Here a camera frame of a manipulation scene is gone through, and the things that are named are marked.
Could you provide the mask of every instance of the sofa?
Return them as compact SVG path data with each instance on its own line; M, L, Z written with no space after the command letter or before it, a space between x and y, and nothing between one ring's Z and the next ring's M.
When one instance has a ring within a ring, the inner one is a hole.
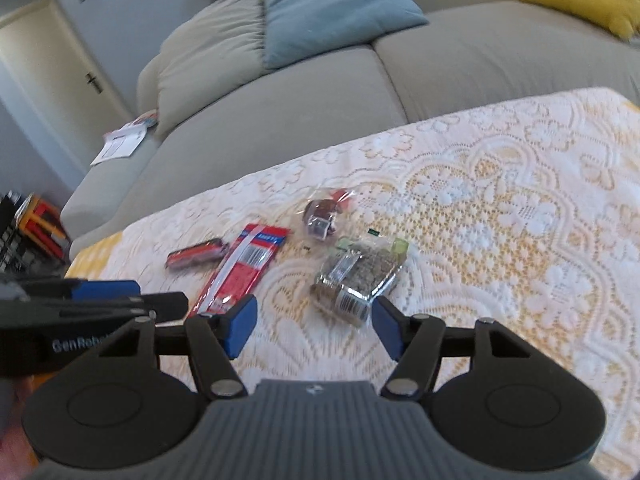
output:
M197 193L396 126L593 86L640 105L640 48L606 30L514 0L414 1L429 25L268 73L92 168L62 210L71 256ZM156 57L138 109L157 106Z

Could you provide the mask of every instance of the clear plastic bag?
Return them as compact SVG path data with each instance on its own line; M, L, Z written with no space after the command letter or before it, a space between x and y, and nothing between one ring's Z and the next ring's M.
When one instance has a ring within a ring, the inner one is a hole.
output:
M342 237L322 264L310 288L312 304L355 326L369 318L373 300L388 294L406 260L401 238Z
M333 242L336 235L347 234L346 221L342 222L340 217L350 209L354 195L353 189L316 189L304 207L296 212L297 225L302 224L303 235L321 242Z

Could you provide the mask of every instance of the door handle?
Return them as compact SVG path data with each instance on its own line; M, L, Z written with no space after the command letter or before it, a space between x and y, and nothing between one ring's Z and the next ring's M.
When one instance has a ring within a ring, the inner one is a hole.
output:
M93 86L95 91L98 92L98 94L102 93L102 86L100 86L100 83L98 82L97 77L95 75L93 75L91 72L89 72L86 75L86 83L88 85Z

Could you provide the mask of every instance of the plastic bag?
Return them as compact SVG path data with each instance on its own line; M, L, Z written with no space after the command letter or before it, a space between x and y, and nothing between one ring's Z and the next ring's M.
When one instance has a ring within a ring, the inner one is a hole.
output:
M207 262L218 262L226 256L228 251L229 244L225 244L222 238L212 238L206 242L169 253L164 267L171 270L181 270Z
M353 189L321 188L306 200L304 208L296 212L303 235L324 242L333 241L336 235L348 234L340 216L346 213L355 195Z
M312 304L362 326L369 318L373 300L388 294L396 284L408 248L402 238L371 234L358 239L340 238L311 285Z

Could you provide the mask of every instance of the table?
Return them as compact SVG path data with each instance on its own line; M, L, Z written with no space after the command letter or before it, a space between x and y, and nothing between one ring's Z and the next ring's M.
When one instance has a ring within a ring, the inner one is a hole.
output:
M83 251L70 274L183 290L209 271L172 274L166 255L251 221L279 225L316 187L355 187L350 225L409 240L391 295L407 314L450 325L494 317L593 388L607 428L593 464L610 479L640 468L640 111L608 89L489 105L302 156L192 197ZM369 380L393 363L370 325L309 306L317 256L290 240L255 294L258 325L235 362L261 378ZM191 383L181 358L168 372ZM465 370L447 360L442 380Z

